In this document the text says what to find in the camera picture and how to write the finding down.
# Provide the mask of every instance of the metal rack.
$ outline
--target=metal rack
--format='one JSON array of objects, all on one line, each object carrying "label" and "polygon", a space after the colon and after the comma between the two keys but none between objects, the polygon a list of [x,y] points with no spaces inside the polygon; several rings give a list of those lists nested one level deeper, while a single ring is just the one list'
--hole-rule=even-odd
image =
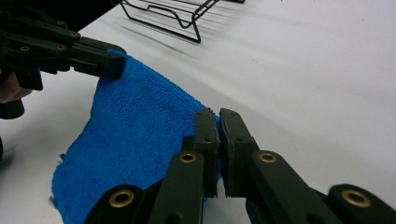
[{"label": "metal rack", "polygon": [[[127,17],[148,27],[201,43],[197,21],[219,0],[121,0]],[[233,0],[243,3],[245,0]]]}]

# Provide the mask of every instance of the tabletop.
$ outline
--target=tabletop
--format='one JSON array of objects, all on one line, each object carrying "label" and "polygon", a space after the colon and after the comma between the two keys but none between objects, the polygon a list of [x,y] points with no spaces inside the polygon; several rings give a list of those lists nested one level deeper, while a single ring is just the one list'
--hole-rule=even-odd
[{"label": "tabletop", "polygon": [[[123,47],[213,111],[241,114],[259,147],[313,189],[349,183],[396,208],[396,2],[217,2],[202,42],[127,18],[120,6],[84,36]],[[60,154],[90,117],[97,77],[42,74],[25,114],[0,120],[1,223],[62,223],[50,203]],[[209,200],[204,223],[248,223],[243,199]]]}]

